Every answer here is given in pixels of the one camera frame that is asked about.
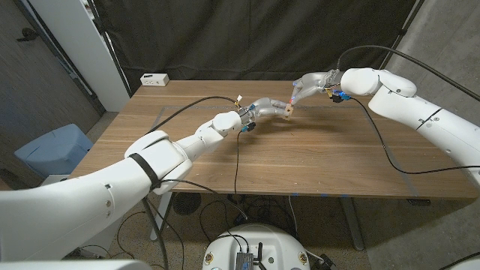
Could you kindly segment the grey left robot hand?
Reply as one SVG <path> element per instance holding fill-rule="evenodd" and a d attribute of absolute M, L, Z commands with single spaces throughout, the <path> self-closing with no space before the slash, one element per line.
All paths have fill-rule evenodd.
<path fill-rule="evenodd" d="M 255 100 L 250 106 L 242 108 L 238 114 L 243 125 L 255 122 L 266 116 L 288 117 L 287 104 L 280 100 L 262 97 Z"/>

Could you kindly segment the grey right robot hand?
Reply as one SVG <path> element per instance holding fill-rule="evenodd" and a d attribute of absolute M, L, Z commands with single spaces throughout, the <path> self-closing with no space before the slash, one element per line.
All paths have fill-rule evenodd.
<path fill-rule="evenodd" d="M 295 106 L 304 98 L 315 94 L 325 93 L 327 88 L 340 83 L 343 74 L 344 72 L 339 70 L 306 73 L 292 83 L 293 91 L 289 103 L 292 106 Z"/>

